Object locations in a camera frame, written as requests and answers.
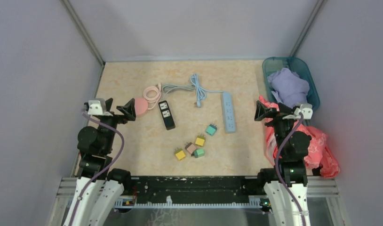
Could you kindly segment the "green USB charger plug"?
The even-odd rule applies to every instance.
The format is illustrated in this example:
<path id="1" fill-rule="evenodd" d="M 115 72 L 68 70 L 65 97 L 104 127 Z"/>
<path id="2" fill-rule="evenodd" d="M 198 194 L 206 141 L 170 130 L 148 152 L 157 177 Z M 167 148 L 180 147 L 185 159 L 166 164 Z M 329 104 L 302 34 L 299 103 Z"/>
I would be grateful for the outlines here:
<path id="1" fill-rule="evenodd" d="M 203 157 L 205 155 L 205 151 L 204 149 L 200 148 L 200 149 L 196 149 L 193 154 L 192 154 L 195 158 L 200 158 L 200 157 Z"/>

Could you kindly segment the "teal USB charger plug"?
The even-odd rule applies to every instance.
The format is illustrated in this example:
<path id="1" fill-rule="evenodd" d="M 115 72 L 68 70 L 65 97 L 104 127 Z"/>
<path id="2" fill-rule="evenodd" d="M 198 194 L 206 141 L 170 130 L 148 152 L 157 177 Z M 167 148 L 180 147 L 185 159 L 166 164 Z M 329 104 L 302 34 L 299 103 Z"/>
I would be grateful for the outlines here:
<path id="1" fill-rule="evenodd" d="M 214 124 L 209 124 L 206 128 L 206 133 L 210 136 L 213 136 L 217 132 L 217 127 Z"/>

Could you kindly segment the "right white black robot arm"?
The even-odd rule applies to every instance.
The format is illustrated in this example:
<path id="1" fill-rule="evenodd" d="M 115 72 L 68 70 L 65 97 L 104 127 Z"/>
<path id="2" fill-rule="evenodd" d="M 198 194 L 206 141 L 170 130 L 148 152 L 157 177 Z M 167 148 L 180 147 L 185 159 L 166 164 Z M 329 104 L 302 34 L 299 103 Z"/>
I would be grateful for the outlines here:
<path id="1" fill-rule="evenodd" d="M 309 226 L 307 173 L 304 158 L 308 155 L 311 136 L 297 129 L 312 118 L 311 104 L 278 108 L 256 103 L 255 121 L 269 119 L 266 127 L 274 129 L 277 145 L 274 167 L 258 173 L 257 189 L 266 194 L 278 226 Z"/>

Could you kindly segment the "light blue power strip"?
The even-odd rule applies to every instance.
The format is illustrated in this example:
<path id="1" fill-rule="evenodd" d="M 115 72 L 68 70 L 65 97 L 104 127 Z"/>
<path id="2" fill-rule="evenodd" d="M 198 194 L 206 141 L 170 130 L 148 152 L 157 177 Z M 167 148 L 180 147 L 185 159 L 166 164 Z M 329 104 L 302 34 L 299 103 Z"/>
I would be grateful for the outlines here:
<path id="1" fill-rule="evenodd" d="M 229 92 L 223 92 L 221 97 L 224 130 L 226 133 L 235 133 L 236 122 L 231 94 Z"/>

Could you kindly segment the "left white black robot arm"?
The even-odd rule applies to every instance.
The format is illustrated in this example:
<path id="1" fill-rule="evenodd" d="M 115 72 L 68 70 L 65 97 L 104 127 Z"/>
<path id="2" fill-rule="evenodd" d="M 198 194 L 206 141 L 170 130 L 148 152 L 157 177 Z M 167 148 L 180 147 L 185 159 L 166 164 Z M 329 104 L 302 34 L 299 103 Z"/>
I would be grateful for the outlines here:
<path id="1" fill-rule="evenodd" d="M 82 116 L 98 126 L 85 126 L 77 135 L 80 171 L 65 226 L 103 225 L 114 203 L 133 189 L 131 173 L 111 167 L 125 147 L 125 138 L 117 126 L 136 120 L 135 99 L 117 106 L 119 114 L 111 111 L 112 103 L 112 98 L 84 103 Z"/>

